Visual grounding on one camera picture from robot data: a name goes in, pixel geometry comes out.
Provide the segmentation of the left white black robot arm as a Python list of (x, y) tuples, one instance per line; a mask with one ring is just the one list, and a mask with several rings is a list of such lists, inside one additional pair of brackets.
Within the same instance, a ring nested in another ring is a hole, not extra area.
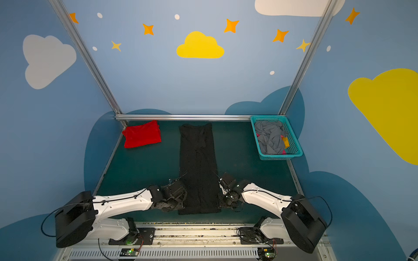
[(141, 245), (150, 241), (132, 218), (116, 216), (150, 209), (163, 212), (184, 208), (187, 190), (180, 180), (126, 194), (93, 196), (84, 191), (54, 215), (56, 247), (63, 249), (87, 239), (107, 239), (110, 245)]

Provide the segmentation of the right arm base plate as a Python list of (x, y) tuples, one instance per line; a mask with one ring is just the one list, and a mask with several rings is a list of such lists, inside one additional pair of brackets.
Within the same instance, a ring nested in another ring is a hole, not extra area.
[(239, 237), (240, 243), (243, 245), (279, 245), (284, 243), (284, 240), (280, 238), (268, 239), (261, 233), (261, 230), (256, 227), (240, 227), (236, 230), (236, 234)]

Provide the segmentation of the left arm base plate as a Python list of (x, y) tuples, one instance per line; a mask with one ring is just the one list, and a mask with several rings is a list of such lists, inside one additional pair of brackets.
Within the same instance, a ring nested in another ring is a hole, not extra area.
[(127, 236), (121, 240), (110, 239), (109, 245), (152, 245), (155, 236), (155, 228), (130, 229)]

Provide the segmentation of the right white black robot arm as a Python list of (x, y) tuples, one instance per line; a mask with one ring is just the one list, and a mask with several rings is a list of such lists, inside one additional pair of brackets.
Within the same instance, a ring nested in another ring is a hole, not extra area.
[(263, 189), (246, 180), (237, 182), (220, 178), (222, 203), (235, 208), (240, 202), (258, 206), (276, 218), (266, 217), (255, 226), (266, 239), (280, 238), (293, 242), (306, 253), (313, 253), (329, 227), (305, 196), (285, 196)]

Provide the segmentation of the black printed t shirt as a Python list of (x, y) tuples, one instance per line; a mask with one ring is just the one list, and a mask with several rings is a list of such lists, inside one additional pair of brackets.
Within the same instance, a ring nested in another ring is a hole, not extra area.
[(187, 196), (179, 215), (221, 211), (218, 167), (211, 124), (182, 125), (180, 130), (180, 179)]

